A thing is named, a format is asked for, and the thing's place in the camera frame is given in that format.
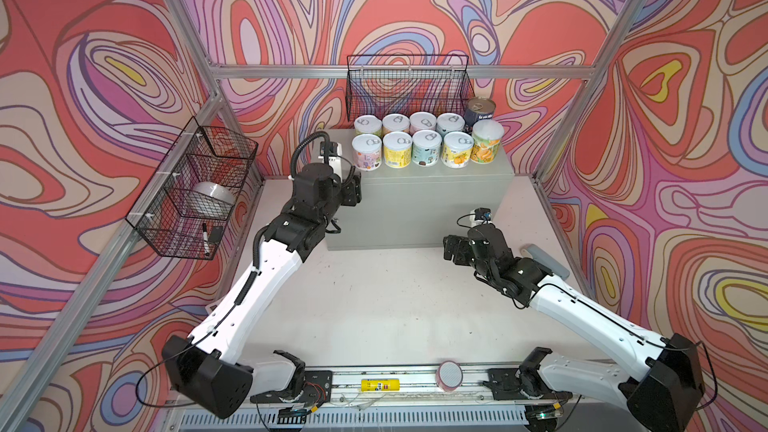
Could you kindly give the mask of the white can red label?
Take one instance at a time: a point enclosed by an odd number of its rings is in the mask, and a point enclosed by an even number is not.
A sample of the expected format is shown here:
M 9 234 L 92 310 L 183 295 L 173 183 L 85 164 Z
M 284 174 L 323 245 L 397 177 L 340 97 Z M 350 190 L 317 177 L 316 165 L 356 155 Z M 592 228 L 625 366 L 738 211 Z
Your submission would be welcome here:
M 373 171 L 382 162 L 382 139 L 375 134 L 359 134 L 352 140 L 354 165 L 362 171 Z

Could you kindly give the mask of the white can green label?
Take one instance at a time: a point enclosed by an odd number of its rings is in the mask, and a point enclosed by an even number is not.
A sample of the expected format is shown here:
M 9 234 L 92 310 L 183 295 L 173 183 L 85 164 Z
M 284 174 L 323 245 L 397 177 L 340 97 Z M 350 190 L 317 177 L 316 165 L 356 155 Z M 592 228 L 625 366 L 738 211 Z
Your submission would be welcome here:
M 354 130 L 357 135 L 382 136 L 382 121 L 375 115 L 361 115 L 354 120 Z

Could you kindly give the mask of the white can yellow orange label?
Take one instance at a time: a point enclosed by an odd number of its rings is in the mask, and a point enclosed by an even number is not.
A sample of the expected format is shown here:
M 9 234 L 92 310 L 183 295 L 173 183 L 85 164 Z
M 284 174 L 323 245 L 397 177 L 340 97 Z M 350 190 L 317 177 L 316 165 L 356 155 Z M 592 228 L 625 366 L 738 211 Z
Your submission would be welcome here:
M 441 161 L 452 169 L 464 168 L 470 161 L 474 139 L 471 135 L 454 131 L 443 137 Z

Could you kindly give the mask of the yellow peach can plastic lid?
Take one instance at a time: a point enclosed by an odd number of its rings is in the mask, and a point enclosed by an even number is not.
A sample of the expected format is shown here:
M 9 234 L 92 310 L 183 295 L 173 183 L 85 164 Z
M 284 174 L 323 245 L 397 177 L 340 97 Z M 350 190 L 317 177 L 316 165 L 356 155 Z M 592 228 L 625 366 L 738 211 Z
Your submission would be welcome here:
M 490 164 L 494 161 L 501 146 L 504 127 L 492 119 L 476 122 L 472 129 L 474 141 L 470 160 L 477 164 Z

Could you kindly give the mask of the white can teal label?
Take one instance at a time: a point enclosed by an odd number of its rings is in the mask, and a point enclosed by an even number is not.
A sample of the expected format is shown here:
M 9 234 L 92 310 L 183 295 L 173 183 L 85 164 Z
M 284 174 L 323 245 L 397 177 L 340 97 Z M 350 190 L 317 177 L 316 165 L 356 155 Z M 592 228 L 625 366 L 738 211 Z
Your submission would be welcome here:
M 442 148 L 442 137 L 434 130 L 419 130 L 412 136 L 412 162 L 420 167 L 437 164 Z

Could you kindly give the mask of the white can pink label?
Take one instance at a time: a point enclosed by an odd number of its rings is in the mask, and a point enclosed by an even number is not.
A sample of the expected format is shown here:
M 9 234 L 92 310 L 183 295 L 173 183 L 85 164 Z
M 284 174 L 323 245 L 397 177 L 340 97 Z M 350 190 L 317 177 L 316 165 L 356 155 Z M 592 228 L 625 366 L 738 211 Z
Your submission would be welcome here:
M 434 131 L 436 129 L 437 118 L 430 112 L 418 111 L 410 115 L 409 122 L 409 134 L 415 135 L 422 130 Z

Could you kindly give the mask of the light blue spotted can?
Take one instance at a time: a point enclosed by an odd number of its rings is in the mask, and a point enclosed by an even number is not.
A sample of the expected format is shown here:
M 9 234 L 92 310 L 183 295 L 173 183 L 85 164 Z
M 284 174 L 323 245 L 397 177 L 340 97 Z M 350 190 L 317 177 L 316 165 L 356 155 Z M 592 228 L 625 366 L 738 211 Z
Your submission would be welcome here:
M 437 117 L 435 130 L 441 137 L 451 132 L 463 132 L 465 128 L 464 118 L 456 113 L 442 113 Z

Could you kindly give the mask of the dark blue tomato can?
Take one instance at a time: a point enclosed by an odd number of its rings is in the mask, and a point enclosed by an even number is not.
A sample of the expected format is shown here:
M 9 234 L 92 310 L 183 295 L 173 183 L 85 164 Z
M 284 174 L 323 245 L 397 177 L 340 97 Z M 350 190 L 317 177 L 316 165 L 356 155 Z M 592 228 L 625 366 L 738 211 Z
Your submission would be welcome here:
M 495 111 L 496 104 L 491 99 L 481 97 L 469 99 L 464 109 L 465 128 L 471 130 L 478 121 L 492 119 Z

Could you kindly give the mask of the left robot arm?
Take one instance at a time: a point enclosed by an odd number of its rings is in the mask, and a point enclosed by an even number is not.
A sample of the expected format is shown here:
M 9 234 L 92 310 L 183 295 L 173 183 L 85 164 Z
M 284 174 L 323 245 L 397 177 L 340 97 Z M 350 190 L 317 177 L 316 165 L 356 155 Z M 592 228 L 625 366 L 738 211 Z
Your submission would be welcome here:
M 338 209 L 361 200 L 356 167 L 340 176 L 331 165 L 311 163 L 294 174 L 291 197 L 254 237 L 247 270 L 187 337 L 172 336 L 164 344 L 162 363 L 173 390 L 220 419 L 233 415 L 253 395 L 302 393 L 305 365 L 298 357 L 275 350 L 243 364 L 240 356 L 282 285 L 327 235 L 339 233 L 334 222 Z

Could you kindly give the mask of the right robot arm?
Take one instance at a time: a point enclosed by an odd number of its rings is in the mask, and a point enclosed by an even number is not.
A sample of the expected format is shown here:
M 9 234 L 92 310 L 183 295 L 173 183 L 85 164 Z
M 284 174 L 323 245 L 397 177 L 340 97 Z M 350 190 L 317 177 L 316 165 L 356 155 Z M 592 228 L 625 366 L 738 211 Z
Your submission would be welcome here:
M 493 223 L 443 239 L 445 260 L 472 268 L 476 280 L 521 308 L 544 314 L 602 351 L 611 364 L 577 360 L 535 348 L 519 365 L 516 392 L 540 398 L 568 392 L 629 412 L 649 431 L 683 431 L 705 386 L 698 344 L 664 337 L 589 299 L 550 267 L 519 257 Z

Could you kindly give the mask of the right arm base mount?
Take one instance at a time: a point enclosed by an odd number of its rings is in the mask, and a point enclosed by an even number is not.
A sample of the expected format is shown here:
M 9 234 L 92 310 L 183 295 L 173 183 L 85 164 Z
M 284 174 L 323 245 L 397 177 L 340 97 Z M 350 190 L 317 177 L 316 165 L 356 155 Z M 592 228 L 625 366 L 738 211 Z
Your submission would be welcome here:
M 547 386 L 539 372 L 529 368 L 491 368 L 488 379 L 482 385 L 489 389 L 493 399 L 505 400 L 556 400 L 568 402 L 573 394 L 555 391 Z

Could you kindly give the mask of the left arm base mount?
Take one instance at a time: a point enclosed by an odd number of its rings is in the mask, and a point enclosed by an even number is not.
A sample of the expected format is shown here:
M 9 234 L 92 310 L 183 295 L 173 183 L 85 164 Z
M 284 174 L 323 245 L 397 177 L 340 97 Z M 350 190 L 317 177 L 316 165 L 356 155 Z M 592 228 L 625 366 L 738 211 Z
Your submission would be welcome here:
M 285 389 L 252 395 L 250 402 L 259 405 L 320 406 L 331 399 L 332 385 L 333 372 L 331 370 L 309 370 L 292 378 Z

